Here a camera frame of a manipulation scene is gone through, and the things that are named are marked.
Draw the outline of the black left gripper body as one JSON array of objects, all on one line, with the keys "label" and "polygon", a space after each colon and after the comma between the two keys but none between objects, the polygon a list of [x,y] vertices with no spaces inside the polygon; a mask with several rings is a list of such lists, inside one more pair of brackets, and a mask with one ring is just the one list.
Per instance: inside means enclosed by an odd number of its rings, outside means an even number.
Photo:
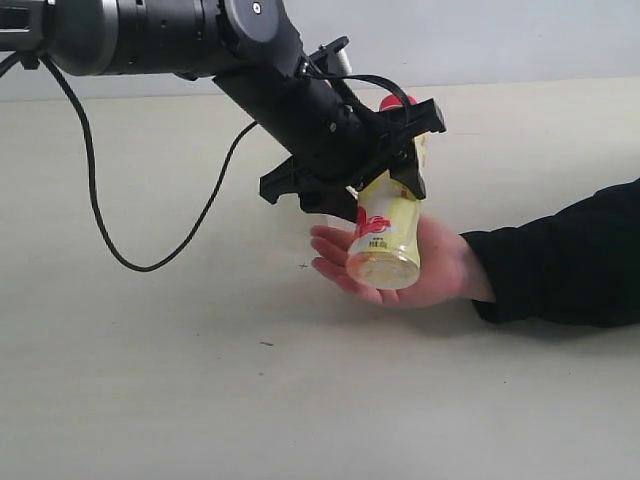
[{"label": "black left gripper body", "polygon": [[363,188],[389,171],[393,157],[412,139],[446,131],[432,99],[381,112],[360,105],[349,113],[340,103],[308,112],[291,110],[275,115],[264,128],[290,154],[260,179],[260,196],[271,204],[286,194]]}]

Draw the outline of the black sleeved forearm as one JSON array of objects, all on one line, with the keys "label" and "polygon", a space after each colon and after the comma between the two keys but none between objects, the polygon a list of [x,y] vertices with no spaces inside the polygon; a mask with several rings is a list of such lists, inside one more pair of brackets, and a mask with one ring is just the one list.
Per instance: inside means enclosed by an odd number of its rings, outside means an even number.
[{"label": "black sleeved forearm", "polygon": [[464,234],[494,293],[493,324],[531,318],[597,328],[639,321],[639,183],[601,189],[519,227]]}]

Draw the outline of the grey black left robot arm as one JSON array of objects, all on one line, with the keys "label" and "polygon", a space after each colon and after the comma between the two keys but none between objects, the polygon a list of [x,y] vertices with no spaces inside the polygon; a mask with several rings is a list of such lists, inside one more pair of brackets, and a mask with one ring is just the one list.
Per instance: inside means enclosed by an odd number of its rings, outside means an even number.
[{"label": "grey black left robot arm", "polygon": [[301,209],[354,221],[355,193],[389,174],[416,198],[426,187],[414,139],[445,131],[433,100],[385,112],[350,89],[341,36],[306,53],[280,1],[5,1],[1,48],[74,76],[211,78],[288,151],[260,196],[295,194]]}]

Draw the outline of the person's open hand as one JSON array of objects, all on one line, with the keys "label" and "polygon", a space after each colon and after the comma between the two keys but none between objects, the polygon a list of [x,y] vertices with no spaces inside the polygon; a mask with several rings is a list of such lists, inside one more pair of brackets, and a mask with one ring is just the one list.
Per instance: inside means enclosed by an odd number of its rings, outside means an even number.
[{"label": "person's open hand", "polygon": [[313,268],[365,302],[392,308],[424,308],[453,300],[496,300],[488,276],[468,242],[430,216],[422,215],[418,222],[420,276],[406,289],[380,290],[353,280],[346,270],[351,238],[347,231],[316,225],[310,229],[310,237],[317,252]]}]

